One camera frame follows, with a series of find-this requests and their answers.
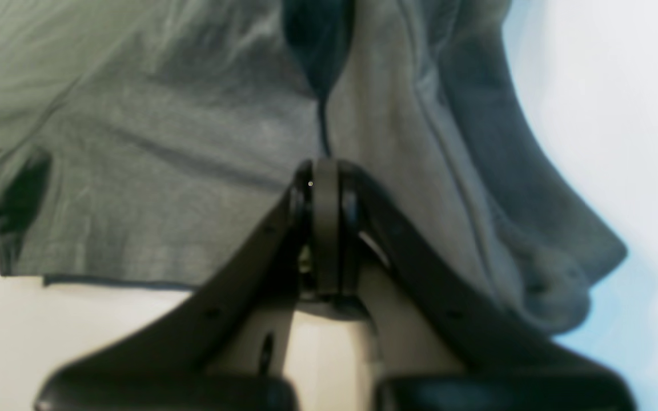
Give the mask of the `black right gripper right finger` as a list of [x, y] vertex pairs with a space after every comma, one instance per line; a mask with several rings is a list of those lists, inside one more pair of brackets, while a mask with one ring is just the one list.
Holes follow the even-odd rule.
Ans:
[[468, 286], [357, 166], [326, 162], [326, 292], [367, 313], [375, 410], [635, 410], [610, 369]]

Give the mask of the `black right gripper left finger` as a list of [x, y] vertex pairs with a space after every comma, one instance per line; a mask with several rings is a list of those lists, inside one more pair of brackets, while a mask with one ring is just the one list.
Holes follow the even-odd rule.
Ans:
[[47, 380], [36, 410], [296, 410], [290, 383], [269, 374], [276, 331], [245, 374], [209, 373], [267, 297], [330, 294], [330, 162], [299, 167], [237, 254], [181, 305]]

